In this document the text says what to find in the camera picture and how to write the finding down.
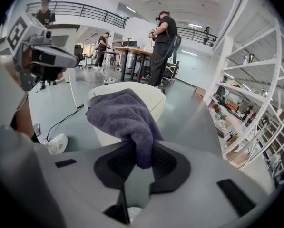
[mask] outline black t-shirt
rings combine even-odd
[[[156,42],[163,42],[163,43],[171,44],[173,37],[178,35],[178,29],[172,17],[164,16],[161,19],[159,26],[164,22],[168,24],[167,30],[165,30],[163,33],[157,36]]]
[[[48,25],[49,23],[55,22],[55,13],[49,9],[45,13],[42,13],[41,10],[39,10],[38,13],[34,13],[32,15],[36,17],[43,25]]]
[[[100,51],[105,51],[105,50],[106,50],[106,46],[103,45],[103,44],[100,44],[100,41],[101,41],[101,40],[106,43],[106,39],[105,39],[103,36],[101,36],[101,37],[98,39],[98,49],[99,49]]]
[[[209,34],[209,30],[204,30],[204,32],[206,33],[206,37],[209,38],[208,34]]]

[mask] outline balcony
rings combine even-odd
[[[181,38],[196,41],[209,47],[213,47],[217,39],[217,36],[207,34],[203,31],[183,27],[178,27],[178,35]]]
[[[26,12],[31,14],[34,12],[38,12],[39,9],[40,2],[29,3],[27,4]],[[122,18],[121,16],[87,4],[53,1],[50,3],[49,9],[52,10],[55,15],[73,15],[96,19],[112,24],[122,29],[124,29],[126,24],[126,19]]]

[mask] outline white sneaker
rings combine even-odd
[[[49,142],[44,140],[42,144],[47,147],[50,154],[61,154],[67,147],[68,138],[66,135],[60,134]]]

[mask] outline purple towel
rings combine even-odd
[[[99,95],[90,100],[87,120],[101,131],[136,143],[137,166],[151,167],[153,140],[163,140],[145,103],[131,89]]]

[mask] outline ceiling light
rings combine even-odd
[[[199,27],[199,28],[202,28],[202,26],[201,26],[201,25],[189,24],[188,26],[190,26],[190,27]]]
[[[197,54],[192,53],[192,52],[189,52],[189,51],[184,51],[184,50],[182,50],[182,52],[188,53],[188,54],[193,55],[193,56],[195,56],[195,57],[197,56]]]
[[[130,7],[126,6],[126,8],[135,13],[135,11],[133,9],[131,9]]]
[[[231,77],[231,78],[234,78],[233,76],[231,76],[231,75],[229,75],[229,74],[227,74],[226,72],[224,72],[227,76],[229,76],[229,77]]]
[[[245,84],[242,84],[245,88],[247,88],[249,91],[251,91]]]
[[[192,26],[192,25],[187,25],[188,27],[191,27],[191,28],[193,28],[193,29],[197,29],[197,27],[195,27],[195,26]]]

